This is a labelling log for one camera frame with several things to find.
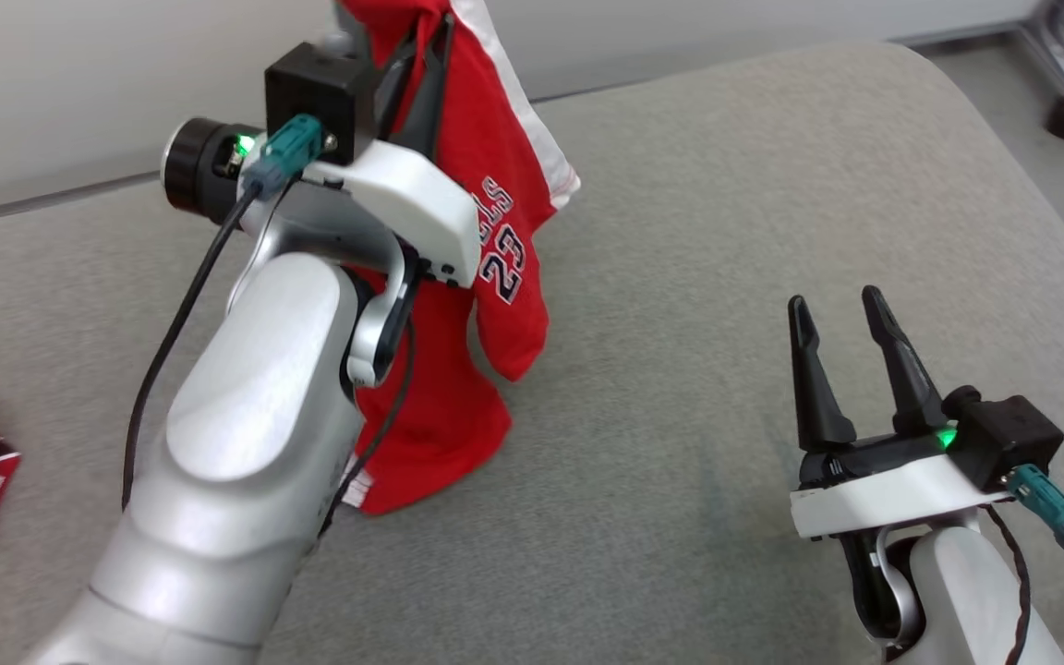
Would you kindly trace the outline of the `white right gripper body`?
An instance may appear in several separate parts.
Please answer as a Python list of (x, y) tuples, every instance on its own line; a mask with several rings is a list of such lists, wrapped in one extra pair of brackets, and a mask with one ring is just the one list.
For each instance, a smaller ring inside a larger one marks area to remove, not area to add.
[(807, 452), (789, 493), (801, 538), (835, 538), (883, 526), (915, 525), (1009, 499), (980, 491), (946, 454), (957, 430), (887, 435), (837, 452)]

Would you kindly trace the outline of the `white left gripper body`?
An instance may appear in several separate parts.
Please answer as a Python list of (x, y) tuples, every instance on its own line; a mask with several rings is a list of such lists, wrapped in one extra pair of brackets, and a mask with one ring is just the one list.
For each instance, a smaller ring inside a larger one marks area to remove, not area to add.
[(469, 289), (481, 257), (472, 194), (423, 154), (376, 139), (349, 165), (312, 163), (310, 184), (340, 181), (342, 192), (430, 261), (435, 278)]

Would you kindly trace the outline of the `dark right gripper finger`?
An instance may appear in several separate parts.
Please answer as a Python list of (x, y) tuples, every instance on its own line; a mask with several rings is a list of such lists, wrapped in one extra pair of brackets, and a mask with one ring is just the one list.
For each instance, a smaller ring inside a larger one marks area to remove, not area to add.
[(899, 435), (926, 435), (945, 429), (949, 421), (942, 412), (937, 387), (892, 315), (882, 290), (875, 285), (863, 287), (862, 302), (870, 335), (887, 368), (895, 404), (892, 428)]
[(807, 300), (787, 303), (792, 381), (798, 445), (807, 452), (839, 452), (857, 440), (854, 425), (839, 411), (818, 354), (819, 333)]

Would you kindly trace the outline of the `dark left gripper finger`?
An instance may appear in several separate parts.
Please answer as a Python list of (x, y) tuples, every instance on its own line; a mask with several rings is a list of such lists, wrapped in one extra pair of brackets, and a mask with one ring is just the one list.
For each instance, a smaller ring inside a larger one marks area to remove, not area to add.
[(379, 87), (373, 97), (377, 139), (387, 139), (392, 135), (415, 60), (417, 38), (406, 37), (397, 43), (387, 63), (380, 70)]
[(436, 30), (432, 32), (426, 46), (417, 51), (422, 64), (405, 121), (401, 126), (401, 146), (435, 160), (438, 155), (440, 122), (446, 97), (456, 18), (444, 13)]

